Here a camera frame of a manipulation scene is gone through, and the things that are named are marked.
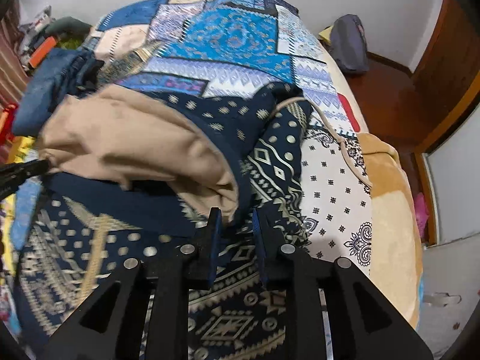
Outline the folded blue jeans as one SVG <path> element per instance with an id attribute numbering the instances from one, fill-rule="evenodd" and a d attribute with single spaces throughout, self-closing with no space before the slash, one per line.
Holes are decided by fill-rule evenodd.
<path id="1" fill-rule="evenodd" d="M 95 92 L 103 64 L 89 49 L 52 49 L 27 85 L 12 133 L 36 137 L 66 96 L 83 98 Z"/>

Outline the beige fleece blanket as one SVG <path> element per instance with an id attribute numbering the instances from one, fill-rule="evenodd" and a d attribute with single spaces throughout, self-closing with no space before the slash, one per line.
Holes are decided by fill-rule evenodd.
<path id="1" fill-rule="evenodd" d="M 410 76 L 378 59 L 363 75 L 345 75 L 324 55 L 358 136 L 373 188 L 370 278 L 408 322 L 420 321 L 422 247 L 413 193 L 419 179 L 413 147 L 425 131 L 422 98 Z"/>

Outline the blue patchwork bedspread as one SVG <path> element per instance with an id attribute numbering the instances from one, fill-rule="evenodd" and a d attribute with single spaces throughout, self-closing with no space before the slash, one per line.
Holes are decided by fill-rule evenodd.
<path id="1" fill-rule="evenodd" d="M 360 144 L 298 11 L 282 0 L 145 0 L 114 10 L 80 48 L 104 62 L 97 89 L 247 97 L 273 82 L 302 90 L 312 114 L 301 145 L 300 203 L 317 258 L 371 265 L 370 188 Z"/>

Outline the grey backpack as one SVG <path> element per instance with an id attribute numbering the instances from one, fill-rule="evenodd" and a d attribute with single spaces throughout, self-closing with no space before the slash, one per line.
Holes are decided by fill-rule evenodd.
<path id="1" fill-rule="evenodd" d="M 339 17 L 330 33 L 329 53 L 343 73 L 362 75 L 368 72 L 368 47 L 360 17 Z"/>

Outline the brown wooden door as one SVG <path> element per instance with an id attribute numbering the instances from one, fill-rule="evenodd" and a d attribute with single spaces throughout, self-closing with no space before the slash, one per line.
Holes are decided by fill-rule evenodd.
<path id="1" fill-rule="evenodd" d="M 432 36 L 413 74 L 433 129 L 415 148 L 431 153 L 479 105 L 479 31 L 456 0 L 442 0 Z"/>

